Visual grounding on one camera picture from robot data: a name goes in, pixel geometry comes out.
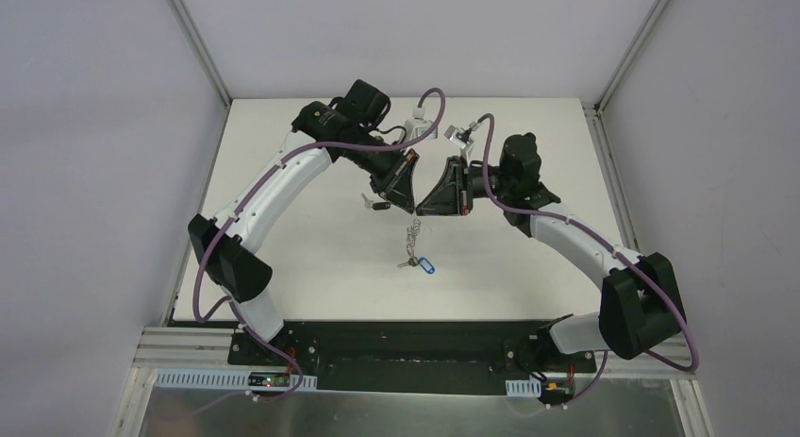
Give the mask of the key with blue tag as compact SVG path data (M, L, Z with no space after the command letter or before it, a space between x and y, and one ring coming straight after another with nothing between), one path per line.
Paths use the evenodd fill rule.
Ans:
M433 275L436 272L436 268L434 264L425 257L410 257L407 261L404 261L397 265L398 268L406 268L406 267L414 267L420 268L423 272L428 275Z

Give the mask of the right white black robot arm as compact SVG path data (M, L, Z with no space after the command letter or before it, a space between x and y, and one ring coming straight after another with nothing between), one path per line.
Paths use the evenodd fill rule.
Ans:
M450 157L415 212L465 216L477 199L499 202L512 227L554 249L598 288L598 312L561 317L538 332L535 355L547 370L583 351L631 360L680 333L686 317L671 262L659 253L616 248L575 218L541 182L541 165L532 133L508 137L496 165Z

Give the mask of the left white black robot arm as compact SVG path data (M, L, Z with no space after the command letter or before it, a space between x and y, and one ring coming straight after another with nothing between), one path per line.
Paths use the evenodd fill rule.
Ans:
M197 214L188 224L198 261L195 282L209 277L222 288L237 319L256 334L251 351L265 365L286 358L288 341L278 334L284 319L268 292L274 271L257 253L278 218L309 183L345 158L368 174L379 197L407 213L414 211L412 173L417 153L371 134L390 107L390 98L363 80L328 104L314 101L304 106L260 176L212 217Z

